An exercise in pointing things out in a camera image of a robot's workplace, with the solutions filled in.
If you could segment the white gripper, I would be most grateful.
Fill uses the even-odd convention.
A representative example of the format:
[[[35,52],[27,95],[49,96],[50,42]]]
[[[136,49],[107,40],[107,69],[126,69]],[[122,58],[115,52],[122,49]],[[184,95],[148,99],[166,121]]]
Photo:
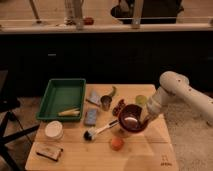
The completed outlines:
[[[151,116],[158,116],[163,108],[168,105],[168,102],[168,93],[163,88],[158,88],[146,103],[147,111],[150,115],[146,115],[142,123],[148,124]]]

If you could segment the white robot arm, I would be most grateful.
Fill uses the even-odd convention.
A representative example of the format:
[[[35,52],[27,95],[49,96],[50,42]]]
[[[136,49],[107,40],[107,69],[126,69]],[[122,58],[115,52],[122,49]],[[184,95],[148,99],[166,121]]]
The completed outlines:
[[[213,126],[213,98],[192,88],[186,76],[166,71],[160,76],[159,83],[157,91],[146,102],[148,114],[144,117],[144,123],[154,121],[173,98],[178,97],[196,109]]]

